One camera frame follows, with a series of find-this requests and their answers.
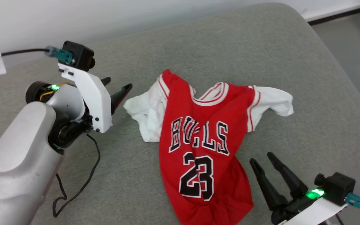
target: black cable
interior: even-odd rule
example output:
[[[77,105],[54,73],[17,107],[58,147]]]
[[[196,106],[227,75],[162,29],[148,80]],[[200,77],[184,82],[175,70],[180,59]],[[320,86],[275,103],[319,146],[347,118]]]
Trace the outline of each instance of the black cable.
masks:
[[[338,213],[336,213],[336,218],[338,220],[338,222],[340,223],[340,225],[344,225],[343,221],[341,220],[340,216],[338,215]]]
[[[24,50],[18,50],[18,51],[13,51],[13,52],[4,52],[4,53],[1,53],[1,56],[9,56],[9,55],[14,55],[14,54],[31,53],[31,52],[49,52],[49,49],[46,49],[46,48],[24,49]]]
[[[66,199],[68,199],[68,197],[67,197],[67,195],[66,195],[65,190],[63,189],[62,181],[60,180],[59,175],[56,174],[56,178],[57,178],[57,180],[58,180],[58,182],[59,182],[59,187],[60,187],[60,190],[62,191],[63,197],[59,197],[59,198],[55,199],[54,203],[52,204],[52,214],[54,215],[54,218],[56,218],[56,217],[59,215],[59,213],[62,212],[63,208],[65,208],[66,205],[68,205],[73,199],[77,198],[77,196],[80,195],[80,193],[84,190],[84,188],[86,188],[87,184],[91,181],[91,178],[92,178],[93,175],[94,175],[95,168],[97,168],[97,165],[98,165],[98,163],[100,162],[101,153],[100,153],[100,148],[98,148],[97,141],[96,141],[93,137],[91,137],[89,134],[87,134],[87,137],[89,137],[91,140],[94,141],[95,146],[96,146],[96,148],[97,148],[97,152],[98,152],[98,159],[97,159],[96,163],[94,164],[93,168],[91,169],[90,175],[89,175],[87,181],[84,183],[84,185],[83,185],[82,188],[80,189],[80,191],[77,192],[77,194],[76,194],[73,198],[69,199],[69,201],[67,201],[67,202],[58,210],[58,212],[56,212],[56,203],[57,203],[60,199],[66,200]]]

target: bulls jersey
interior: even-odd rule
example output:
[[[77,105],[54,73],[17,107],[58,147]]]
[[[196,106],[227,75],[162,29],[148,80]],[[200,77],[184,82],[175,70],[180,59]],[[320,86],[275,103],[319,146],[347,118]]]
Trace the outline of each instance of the bulls jersey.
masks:
[[[185,80],[165,70],[126,111],[147,142],[160,142],[164,186],[182,224],[236,224],[253,207],[251,190],[234,156],[268,108],[293,114],[293,97],[269,87],[219,82],[195,98]]]

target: gray couch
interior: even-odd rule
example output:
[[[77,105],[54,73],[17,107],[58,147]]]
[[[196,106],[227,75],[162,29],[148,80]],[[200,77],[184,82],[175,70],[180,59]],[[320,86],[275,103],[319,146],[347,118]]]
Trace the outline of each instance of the gray couch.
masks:
[[[318,173],[341,172],[357,181],[360,194],[360,95],[306,21],[283,4],[261,4],[89,46],[96,66],[110,76],[114,93],[127,83],[129,97],[142,94],[166,68],[201,95],[218,81],[269,86],[294,96],[290,117],[267,111],[247,134],[237,158],[249,177],[255,207],[240,224],[270,224],[270,211],[249,165],[254,157],[279,192],[289,196],[266,157],[274,152],[310,188]],[[0,77],[0,136],[24,106],[33,81],[59,83],[48,58],[10,68]],[[33,224],[178,224],[159,170],[158,144],[144,143],[137,122],[120,107],[106,134],[93,133],[101,161],[83,193],[54,219],[54,181]],[[66,152],[59,174],[69,197],[86,181],[97,158],[82,137]]]

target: number 23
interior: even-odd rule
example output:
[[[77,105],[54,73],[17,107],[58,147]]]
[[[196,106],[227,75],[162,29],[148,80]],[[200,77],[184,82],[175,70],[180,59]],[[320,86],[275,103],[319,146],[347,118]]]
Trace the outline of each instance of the number 23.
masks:
[[[180,177],[179,192],[183,196],[191,198],[204,198],[204,201],[209,201],[213,195],[213,159],[209,156],[196,157],[194,159],[192,152],[186,152],[183,156],[183,165],[190,165],[190,162],[194,161],[194,166],[191,167]],[[205,166],[204,172],[201,171],[201,167]],[[190,182],[198,176],[199,181]],[[205,188],[201,188],[200,183],[205,183]]]

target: green led light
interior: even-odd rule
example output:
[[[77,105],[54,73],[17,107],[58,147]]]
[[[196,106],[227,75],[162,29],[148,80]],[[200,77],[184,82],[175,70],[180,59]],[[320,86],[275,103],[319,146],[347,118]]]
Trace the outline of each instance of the green led light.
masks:
[[[321,189],[313,189],[305,194],[310,199],[316,199],[320,198],[322,195],[324,195],[324,191]]]
[[[53,84],[53,85],[51,85],[51,89],[53,91],[57,91],[57,90],[59,90],[59,86],[56,86],[56,84]]]

